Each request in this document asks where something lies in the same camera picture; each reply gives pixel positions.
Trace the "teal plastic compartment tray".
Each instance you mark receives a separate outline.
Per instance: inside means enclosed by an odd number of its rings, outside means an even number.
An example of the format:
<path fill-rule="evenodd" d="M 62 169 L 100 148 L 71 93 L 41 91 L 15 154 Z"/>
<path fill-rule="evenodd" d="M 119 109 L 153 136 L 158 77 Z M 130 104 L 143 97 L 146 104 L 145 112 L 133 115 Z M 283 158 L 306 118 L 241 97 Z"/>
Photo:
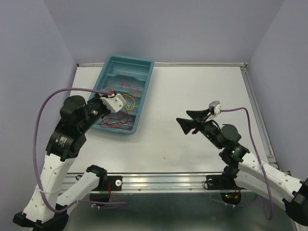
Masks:
<path fill-rule="evenodd" d="M 92 127 L 106 132 L 134 134 L 139 125 L 154 61 L 123 55 L 110 55 L 98 75 L 94 90 L 115 91 L 127 101 L 117 113 L 100 119 Z"/>

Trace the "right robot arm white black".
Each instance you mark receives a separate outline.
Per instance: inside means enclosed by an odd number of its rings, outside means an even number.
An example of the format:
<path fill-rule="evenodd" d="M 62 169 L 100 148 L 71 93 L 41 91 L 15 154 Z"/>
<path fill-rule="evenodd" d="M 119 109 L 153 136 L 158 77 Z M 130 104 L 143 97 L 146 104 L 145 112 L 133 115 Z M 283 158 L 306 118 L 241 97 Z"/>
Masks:
<path fill-rule="evenodd" d="M 262 161 L 257 152 L 241 145 L 241 135 L 234 125 L 219 126 L 213 119 L 220 112 L 219 109 L 187 111 L 190 119 L 176 121 L 184 134 L 200 132 L 220 150 L 219 156 L 227 165 L 221 176 L 225 187 L 236 185 L 248 189 L 280 206 L 296 223 L 307 226 L 308 181 L 281 172 Z"/>

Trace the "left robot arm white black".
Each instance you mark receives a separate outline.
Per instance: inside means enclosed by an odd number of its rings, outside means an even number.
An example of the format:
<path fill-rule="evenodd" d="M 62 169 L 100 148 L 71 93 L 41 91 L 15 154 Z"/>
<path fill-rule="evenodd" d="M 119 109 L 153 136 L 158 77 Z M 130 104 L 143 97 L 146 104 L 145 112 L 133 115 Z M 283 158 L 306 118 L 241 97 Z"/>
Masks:
<path fill-rule="evenodd" d="M 100 119 L 122 108 L 119 95 L 96 93 L 89 101 L 74 95 L 65 99 L 61 119 L 46 147 L 43 170 L 35 170 L 37 186 L 25 207 L 13 217 L 13 223 L 34 231 L 61 231 L 77 204 L 93 189 L 107 185 L 107 171 L 91 165 L 82 177 L 60 193 L 68 170 L 86 142 L 86 132 Z"/>

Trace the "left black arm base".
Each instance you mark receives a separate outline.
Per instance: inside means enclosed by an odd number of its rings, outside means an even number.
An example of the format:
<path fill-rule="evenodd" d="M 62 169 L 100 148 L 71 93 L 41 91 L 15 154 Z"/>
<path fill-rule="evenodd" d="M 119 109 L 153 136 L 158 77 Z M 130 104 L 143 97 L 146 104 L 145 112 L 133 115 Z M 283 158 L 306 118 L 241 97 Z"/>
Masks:
<path fill-rule="evenodd" d="M 90 201 L 109 202 L 111 193 L 122 190 L 123 177 L 120 175 L 107 176 L 105 180 L 100 180 L 99 185 L 90 192 Z"/>

